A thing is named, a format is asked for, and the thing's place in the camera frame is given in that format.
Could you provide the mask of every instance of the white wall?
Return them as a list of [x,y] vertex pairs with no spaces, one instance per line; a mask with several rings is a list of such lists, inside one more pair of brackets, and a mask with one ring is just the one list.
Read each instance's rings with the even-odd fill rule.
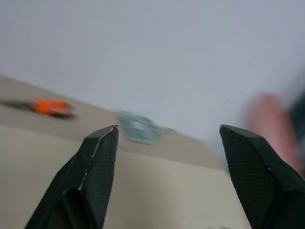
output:
[[2,1],[0,73],[139,112],[217,152],[219,124],[242,125],[257,92],[289,104],[303,89],[304,9],[303,0]]

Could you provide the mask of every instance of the orange tool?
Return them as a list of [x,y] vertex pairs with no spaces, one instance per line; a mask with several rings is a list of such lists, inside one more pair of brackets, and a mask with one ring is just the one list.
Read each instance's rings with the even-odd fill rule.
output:
[[56,118],[72,118],[72,107],[60,100],[34,99],[33,102],[1,101],[1,105],[13,107],[20,110],[30,110],[41,115],[48,115]]

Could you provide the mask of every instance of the beige table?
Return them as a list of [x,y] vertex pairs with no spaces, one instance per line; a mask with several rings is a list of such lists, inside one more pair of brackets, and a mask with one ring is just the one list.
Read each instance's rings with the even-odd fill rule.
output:
[[[0,107],[0,228],[27,223],[57,170],[92,131],[117,124],[113,112],[0,77],[0,98],[62,99],[71,121]],[[120,132],[106,229],[248,227],[228,175],[202,143],[167,135],[157,146]]]

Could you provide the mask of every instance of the textured black surface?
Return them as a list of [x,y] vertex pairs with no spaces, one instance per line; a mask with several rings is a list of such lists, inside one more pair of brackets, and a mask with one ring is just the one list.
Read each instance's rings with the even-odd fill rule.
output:
[[267,141],[222,125],[230,176],[252,229],[305,228],[305,182]]
[[102,228],[112,188],[116,145],[113,136],[100,143],[91,168],[84,182],[85,198],[91,208],[98,228]]
[[114,175],[117,126],[86,137],[57,173],[26,229],[101,229]]

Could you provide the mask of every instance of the orange object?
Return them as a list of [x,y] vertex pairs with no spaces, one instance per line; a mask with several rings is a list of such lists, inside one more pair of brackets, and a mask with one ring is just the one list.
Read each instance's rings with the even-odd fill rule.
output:
[[70,109],[69,104],[57,100],[34,99],[31,106],[33,112],[54,117],[71,117],[73,114],[69,111]]

